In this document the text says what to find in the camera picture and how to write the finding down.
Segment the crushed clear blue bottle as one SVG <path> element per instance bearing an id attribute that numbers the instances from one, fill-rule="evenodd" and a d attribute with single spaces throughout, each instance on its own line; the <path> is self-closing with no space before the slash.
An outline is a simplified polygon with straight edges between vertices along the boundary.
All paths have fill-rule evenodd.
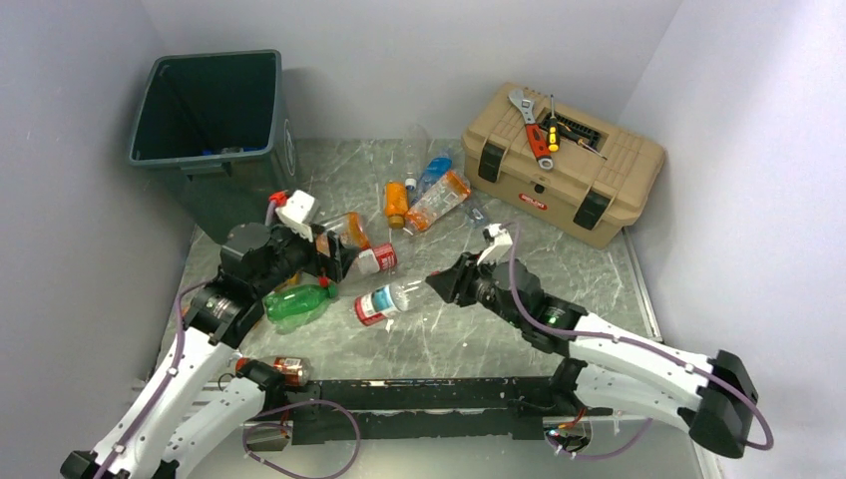
<path id="1" fill-rule="evenodd" d="M 482 206 L 467 200 L 462 207 L 472 228 L 483 228 L 489 224 L 490 220 Z"/>

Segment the red label clear bottle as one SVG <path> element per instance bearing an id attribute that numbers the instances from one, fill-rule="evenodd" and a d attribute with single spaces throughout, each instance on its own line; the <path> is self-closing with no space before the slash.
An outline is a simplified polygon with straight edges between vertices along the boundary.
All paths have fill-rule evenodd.
<path id="1" fill-rule="evenodd" d="M 385 242 L 367 249 L 358 254 L 353 261 L 345 281 L 353 281 L 372 274 L 385 272 L 397 266 L 398 258 L 396 250 L 391 242 Z"/>

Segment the red label Coke bottle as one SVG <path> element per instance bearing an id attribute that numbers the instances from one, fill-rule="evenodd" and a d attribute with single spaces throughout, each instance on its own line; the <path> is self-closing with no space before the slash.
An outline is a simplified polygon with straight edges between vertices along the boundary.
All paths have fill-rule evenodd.
<path id="1" fill-rule="evenodd" d="M 422 278 L 386 283 L 353 301 L 353 312 L 364 326 L 371 326 L 424 304 L 430 288 Z"/>

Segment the clear orange-label bottle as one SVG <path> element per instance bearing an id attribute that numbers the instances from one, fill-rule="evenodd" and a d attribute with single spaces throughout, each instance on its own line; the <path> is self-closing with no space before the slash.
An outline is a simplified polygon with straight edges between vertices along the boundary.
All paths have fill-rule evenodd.
<path id="1" fill-rule="evenodd" d="M 470 193 L 467 180 L 453 170 L 446 172 L 408 210 L 405 229 L 413 235 L 428 231 L 438 220 L 467 200 Z"/>

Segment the blue label water bottle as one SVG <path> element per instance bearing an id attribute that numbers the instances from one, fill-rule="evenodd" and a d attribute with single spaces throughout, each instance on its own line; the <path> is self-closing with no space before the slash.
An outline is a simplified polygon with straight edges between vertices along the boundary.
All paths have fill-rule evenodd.
<path id="1" fill-rule="evenodd" d="M 442 153 L 426 164 L 412 159 L 406 165 L 404 187 L 410 197 L 424 195 L 439 179 L 452 168 L 450 154 Z"/>

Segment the Pepsi bottle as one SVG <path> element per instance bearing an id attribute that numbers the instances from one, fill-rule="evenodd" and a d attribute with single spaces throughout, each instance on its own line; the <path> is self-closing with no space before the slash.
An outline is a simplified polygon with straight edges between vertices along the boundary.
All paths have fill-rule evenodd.
<path id="1" fill-rule="evenodd" d="M 263 147 L 227 147 L 218 150 L 202 150 L 202 156 L 226 156 L 245 153 L 260 152 Z"/>

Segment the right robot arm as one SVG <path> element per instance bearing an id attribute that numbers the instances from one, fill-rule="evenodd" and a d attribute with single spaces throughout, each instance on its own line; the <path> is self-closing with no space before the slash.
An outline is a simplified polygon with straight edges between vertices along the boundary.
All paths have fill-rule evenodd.
<path id="1" fill-rule="evenodd" d="M 732 459 L 749 438 L 758 393 L 742 359 L 720 350 L 691 353 L 644 339 L 596 313 L 543 290 L 516 259 L 480 263 L 462 253 L 425 278 L 446 303 L 480 305 L 517 328 L 534 348 L 561 356 L 550 387 L 556 410 L 627 410 L 685 433 L 702 448 Z"/>

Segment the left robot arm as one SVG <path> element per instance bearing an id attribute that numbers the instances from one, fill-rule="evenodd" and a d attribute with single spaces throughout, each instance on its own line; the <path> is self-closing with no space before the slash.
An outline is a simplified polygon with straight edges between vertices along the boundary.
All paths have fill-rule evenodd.
<path id="1" fill-rule="evenodd" d="M 91 450 L 73 451 L 63 478 L 186 478 L 241 423 L 271 419 L 286 405 L 283 376 L 251 360 L 196 414 L 189 410 L 212 375 L 264 314 L 272 290 L 303 272 L 342 281 L 360 250 L 320 226 L 250 223 L 233 228 L 216 276 L 194 286 L 163 363 L 116 426 Z"/>

